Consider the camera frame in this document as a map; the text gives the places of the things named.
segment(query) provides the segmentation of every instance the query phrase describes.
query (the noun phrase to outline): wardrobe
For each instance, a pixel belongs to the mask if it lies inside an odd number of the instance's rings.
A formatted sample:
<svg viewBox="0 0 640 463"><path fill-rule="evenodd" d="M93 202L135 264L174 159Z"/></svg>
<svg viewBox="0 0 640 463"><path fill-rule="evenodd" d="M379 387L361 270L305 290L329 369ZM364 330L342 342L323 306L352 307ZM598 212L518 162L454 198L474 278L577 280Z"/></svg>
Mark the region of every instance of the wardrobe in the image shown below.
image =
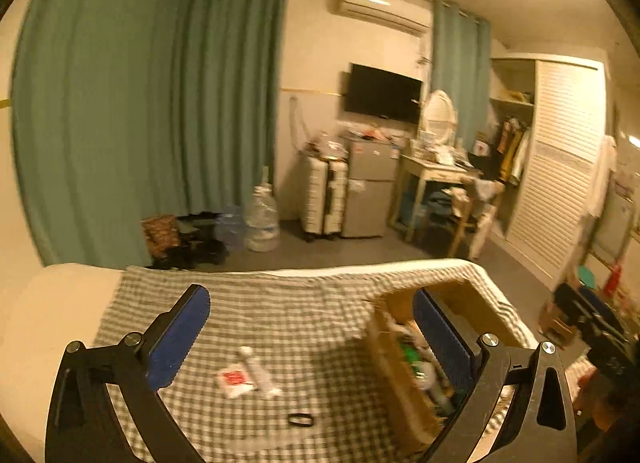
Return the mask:
<svg viewBox="0 0 640 463"><path fill-rule="evenodd" d="M589 221L606 126L605 73L601 62L568 56L492 59L492 118L529 126L523 173L517 185L506 183L492 238L549 289L564 278Z"/></svg>

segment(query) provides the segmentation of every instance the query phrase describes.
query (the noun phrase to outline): gray floor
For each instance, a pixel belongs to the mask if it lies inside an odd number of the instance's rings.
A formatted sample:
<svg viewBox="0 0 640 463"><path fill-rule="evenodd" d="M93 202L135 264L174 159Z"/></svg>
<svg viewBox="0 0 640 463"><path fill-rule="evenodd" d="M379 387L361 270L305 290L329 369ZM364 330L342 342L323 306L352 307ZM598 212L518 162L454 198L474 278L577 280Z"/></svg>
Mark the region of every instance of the gray floor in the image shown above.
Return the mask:
<svg viewBox="0 0 640 463"><path fill-rule="evenodd" d="M444 230L429 230L427 244L404 242L401 234L389 228L383 237L366 239L316 239L306 243L298 222L281 224L280 246L271 252L233 252L224 265L200 265L203 271L254 271L280 268L332 268L334 266L372 265L411 259L444 257L450 236ZM538 313L550 298L546 287L500 247L487 241L477 260L500 290L511 301L524 323L539 340ZM565 366L583 350L576 341L561 353Z"/></svg>

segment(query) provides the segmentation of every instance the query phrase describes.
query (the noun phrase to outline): metal bolt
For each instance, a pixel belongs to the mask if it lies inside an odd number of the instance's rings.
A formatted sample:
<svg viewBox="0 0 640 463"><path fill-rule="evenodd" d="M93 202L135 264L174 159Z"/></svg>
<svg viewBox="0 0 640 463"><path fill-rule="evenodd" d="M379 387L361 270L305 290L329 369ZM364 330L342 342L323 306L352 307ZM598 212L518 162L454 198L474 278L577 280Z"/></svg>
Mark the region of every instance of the metal bolt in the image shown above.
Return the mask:
<svg viewBox="0 0 640 463"><path fill-rule="evenodd" d="M69 344L66 345L65 351L67 353L75 353L79 349L80 349L80 341L73 340L72 342L69 342Z"/></svg>
<svg viewBox="0 0 640 463"><path fill-rule="evenodd" d="M124 344L126 344L127 346L137 346L138 344L140 344L141 340L142 340L142 333L138 333L137 331L134 331L132 333L127 334L124 337Z"/></svg>
<svg viewBox="0 0 640 463"><path fill-rule="evenodd" d="M482 335L482 343L494 347L498 345L498 337L493 333L485 333Z"/></svg>
<svg viewBox="0 0 640 463"><path fill-rule="evenodd" d="M551 344L551 342L548 342L548 341L542 343L542 349L545 353L549 355L553 355L556 352L556 346L554 346L553 344Z"/></svg>

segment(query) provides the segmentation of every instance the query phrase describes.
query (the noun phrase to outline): open cardboard box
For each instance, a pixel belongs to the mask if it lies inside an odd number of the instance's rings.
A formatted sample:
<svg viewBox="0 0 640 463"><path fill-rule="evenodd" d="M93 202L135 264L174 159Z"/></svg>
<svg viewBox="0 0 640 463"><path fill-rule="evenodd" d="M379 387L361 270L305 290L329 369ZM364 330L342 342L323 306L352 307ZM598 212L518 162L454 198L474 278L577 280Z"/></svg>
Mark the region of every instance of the open cardboard box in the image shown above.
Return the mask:
<svg viewBox="0 0 640 463"><path fill-rule="evenodd" d="M402 456L427 449L442 430L433 402L415 382L414 372L399 346L398 334L390 331L385 319L387 312L400 324L413 321L414 296L421 288L438 297L454 314L463 316L479 335L493 333L505 345L520 346L507 325L466 279L398 289L372 300L366 345L380 377L390 424Z"/></svg>

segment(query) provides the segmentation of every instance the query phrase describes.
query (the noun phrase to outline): flat screen tv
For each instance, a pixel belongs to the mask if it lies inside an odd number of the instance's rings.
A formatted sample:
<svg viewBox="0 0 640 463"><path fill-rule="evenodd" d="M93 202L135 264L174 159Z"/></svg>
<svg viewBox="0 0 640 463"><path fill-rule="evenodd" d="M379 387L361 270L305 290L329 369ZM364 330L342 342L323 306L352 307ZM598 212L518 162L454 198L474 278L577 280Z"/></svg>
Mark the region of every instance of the flat screen tv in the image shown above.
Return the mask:
<svg viewBox="0 0 640 463"><path fill-rule="evenodd" d="M351 64L344 110L417 124L422 82L398 73Z"/></svg>

